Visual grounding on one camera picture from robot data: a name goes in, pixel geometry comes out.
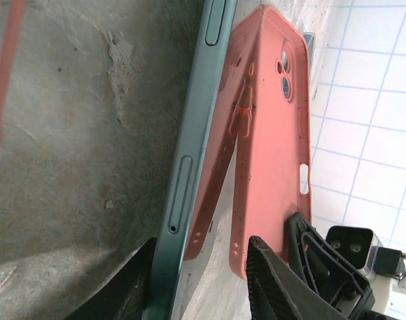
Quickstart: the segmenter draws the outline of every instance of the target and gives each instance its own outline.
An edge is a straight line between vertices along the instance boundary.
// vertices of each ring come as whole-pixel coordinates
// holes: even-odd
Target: white tile wall
[[[313,223],[406,251],[406,0],[337,4],[311,109]],[[391,316],[406,319],[401,297]]]
[[[377,96],[374,90],[332,87],[326,117],[368,125]]]

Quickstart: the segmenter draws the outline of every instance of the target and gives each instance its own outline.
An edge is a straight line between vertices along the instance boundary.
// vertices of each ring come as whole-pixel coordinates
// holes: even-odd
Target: silicone phone case
[[[246,65],[251,58],[254,38],[257,35],[257,22],[260,19],[259,15],[260,12],[254,11],[252,15],[234,28],[229,38],[185,260],[195,259],[204,244],[231,162],[237,140],[237,132],[230,128],[231,119],[236,112],[236,102],[234,103],[234,101],[240,100],[243,95],[241,84],[247,72]]]
[[[244,80],[246,102],[239,106],[229,253],[231,269],[244,279],[250,236],[260,236],[287,260],[285,220],[296,211],[311,218],[311,195],[309,188],[301,192],[300,176],[301,166],[310,166],[306,43],[274,7],[258,10],[258,33]]]
[[[185,258],[201,249],[237,141],[229,262],[245,279],[250,236],[287,261],[285,220],[311,220],[300,177],[306,165],[310,185],[309,63],[304,38],[269,5],[233,30],[226,63]]]

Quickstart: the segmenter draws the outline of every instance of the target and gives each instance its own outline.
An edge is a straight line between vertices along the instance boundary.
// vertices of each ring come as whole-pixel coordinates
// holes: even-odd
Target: dust speck
[[[110,210],[110,209],[114,209],[114,202],[112,200],[108,200],[105,202],[105,209],[106,210]]]

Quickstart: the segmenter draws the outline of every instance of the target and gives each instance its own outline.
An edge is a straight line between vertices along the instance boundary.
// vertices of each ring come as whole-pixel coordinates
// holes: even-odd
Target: volume button
[[[216,45],[221,32],[223,11],[225,10],[225,0],[213,0],[209,16],[209,23],[205,33],[205,42],[208,45]]]

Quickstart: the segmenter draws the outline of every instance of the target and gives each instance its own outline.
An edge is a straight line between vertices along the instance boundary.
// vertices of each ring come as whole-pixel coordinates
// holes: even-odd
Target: side button
[[[225,1],[226,0],[213,0],[211,3],[209,23],[205,33],[205,42],[208,45],[215,45],[219,40]]]
[[[189,176],[192,169],[192,158],[185,155],[181,159],[179,172],[177,174],[175,195],[173,196],[173,203],[170,211],[169,231],[170,233],[178,233],[182,213],[185,206],[185,200],[188,192]]]

